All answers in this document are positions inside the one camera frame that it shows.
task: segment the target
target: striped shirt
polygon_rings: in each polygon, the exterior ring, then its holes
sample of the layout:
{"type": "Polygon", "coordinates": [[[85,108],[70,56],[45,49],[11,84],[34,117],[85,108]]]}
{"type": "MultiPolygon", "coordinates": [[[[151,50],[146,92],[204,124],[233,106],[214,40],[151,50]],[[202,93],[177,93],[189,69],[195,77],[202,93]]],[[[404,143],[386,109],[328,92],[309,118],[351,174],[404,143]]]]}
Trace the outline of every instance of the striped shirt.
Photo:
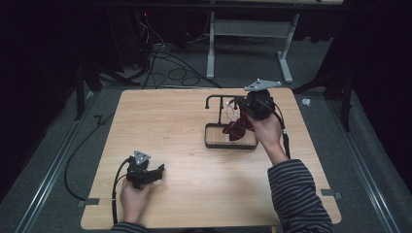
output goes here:
{"type": "MultiPolygon", "coordinates": [[[[306,166],[291,159],[267,171],[275,208],[285,233],[332,232],[333,226],[306,166]]],[[[147,233],[143,225],[121,222],[111,232],[147,233]]]]}

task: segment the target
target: aluminum rail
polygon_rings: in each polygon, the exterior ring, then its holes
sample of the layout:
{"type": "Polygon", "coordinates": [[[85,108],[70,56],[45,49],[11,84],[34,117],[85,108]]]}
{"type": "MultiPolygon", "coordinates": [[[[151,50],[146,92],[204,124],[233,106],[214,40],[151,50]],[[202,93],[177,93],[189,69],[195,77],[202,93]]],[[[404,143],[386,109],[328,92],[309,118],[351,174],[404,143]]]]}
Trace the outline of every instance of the aluminum rail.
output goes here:
{"type": "Polygon", "coordinates": [[[371,6],[347,6],[333,4],[304,4],[304,3],[133,3],[121,1],[60,1],[42,3],[56,7],[82,7],[82,8],[129,8],[144,10],[186,10],[203,12],[282,12],[282,13],[314,13],[320,12],[337,14],[367,14],[376,12],[378,7],[371,6]]]}
{"type": "Polygon", "coordinates": [[[95,103],[97,99],[98,93],[90,92],[87,99],[89,99],[89,103],[86,106],[86,110],[82,114],[79,120],[75,120],[73,123],[69,133],[67,134],[66,138],[61,145],[54,162],[52,163],[49,171],[47,172],[45,178],[43,179],[40,187],[38,188],[33,200],[30,203],[30,206],[27,208],[23,218],[21,219],[20,223],[15,232],[30,232],[31,228],[33,227],[34,223],[36,222],[37,216],[42,211],[43,206],[46,203],[46,200],[49,197],[49,194],[52,191],[55,181],[58,178],[61,170],[63,169],[67,159],[69,158],[70,154],[69,149],[71,148],[73,141],[82,126],[85,117],[87,116],[88,111],[91,109],[91,106],[95,103]]]}
{"type": "Polygon", "coordinates": [[[340,130],[342,131],[343,136],[346,139],[346,142],[351,150],[352,160],[354,161],[355,169],[357,170],[360,176],[360,180],[363,183],[366,193],[370,198],[370,202],[375,208],[376,214],[378,215],[382,223],[382,226],[385,229],[385,232],[400,232],[395,222],[395,219],[388,208],[384,196],[379,190],[379,187],[377,186],[376,182],[373,180],[373,177],[370,174],[369,169],[361,156],[361,152],[359,151],[352,134],[350,132],[347,132],[343,124],[340,122],[340,112],[336,102],[332,101],[332,103],[330,103],[329,101],[327,101],[327,106],[332,112],[337,124],[339,125],[340,130]]]}

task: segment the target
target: metal stand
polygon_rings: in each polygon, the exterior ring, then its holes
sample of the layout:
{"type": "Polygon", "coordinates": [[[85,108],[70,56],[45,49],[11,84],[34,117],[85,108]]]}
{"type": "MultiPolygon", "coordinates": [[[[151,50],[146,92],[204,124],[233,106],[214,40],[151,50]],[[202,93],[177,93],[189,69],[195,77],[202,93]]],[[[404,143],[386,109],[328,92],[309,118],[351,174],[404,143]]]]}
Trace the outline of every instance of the metal stand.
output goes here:
{"type": "Polygon", "coordinates": [[[293,15],[291,22],[248,21],[234,19],[215,19],[215,13],[210,14],[209,52],[207,57],[208,79],[215,77],[215,35],[226,36],[252,36],[285,38],[285,46],[277,52],[277,57],[286,83],[292,83],[292,75],[289,70],[286,56],[291,46],[294,30],[297,26],[299,14],[293,15]]]}

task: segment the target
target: red cloth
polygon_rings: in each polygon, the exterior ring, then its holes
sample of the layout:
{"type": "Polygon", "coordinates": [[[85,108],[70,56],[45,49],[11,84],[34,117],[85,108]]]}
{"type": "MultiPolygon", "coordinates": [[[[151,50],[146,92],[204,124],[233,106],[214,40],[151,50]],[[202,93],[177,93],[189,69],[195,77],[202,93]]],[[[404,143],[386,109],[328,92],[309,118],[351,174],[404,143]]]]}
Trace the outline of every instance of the red cloth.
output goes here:
{"type": "Polygon", "coordinates": [[[230,124],[223,129],[223,133],[229,135],[229,141],[236,141],[245,136],[246,130],[255,132],[254,126],[248,120],[246,114],[240,111],[240,117],[236,119],[236,121],[231,121],[230,124]]]}

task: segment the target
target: wooden tabletop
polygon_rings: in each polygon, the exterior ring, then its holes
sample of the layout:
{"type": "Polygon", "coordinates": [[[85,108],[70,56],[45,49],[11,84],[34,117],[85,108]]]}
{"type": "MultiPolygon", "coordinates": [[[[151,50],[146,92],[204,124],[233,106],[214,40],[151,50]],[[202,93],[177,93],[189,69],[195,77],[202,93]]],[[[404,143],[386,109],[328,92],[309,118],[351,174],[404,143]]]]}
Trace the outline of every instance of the wooden tabletop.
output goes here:
{"type": "MultiPolygon", "coordinates": [[[[281,108],[290,137],[292,158],[311,171],[317,193],[332,222],[341,215],[331,196],[324,170],[306,125],[288,88],[270,89],[281,108]]],[[[115,118],[86,206],[84,229],[109,229],[113,225],[111,193],[120,164],[135,150],[150,155],[148,170],[165,164],[163,179],[155,182],[142,218],[149,228],[279,225],[270,195],[267,169],[271,167],[261,145],[255,150],[207,149],[205,125],[216,123],[219,99],[212,94],[246,95],[243,89],[127,90],[120,98],[115,118]]],[[[228,118],[223,110],[223,122],[228,118]]],[[[118,201],[118,216],[122,208],[118,201]]]]}

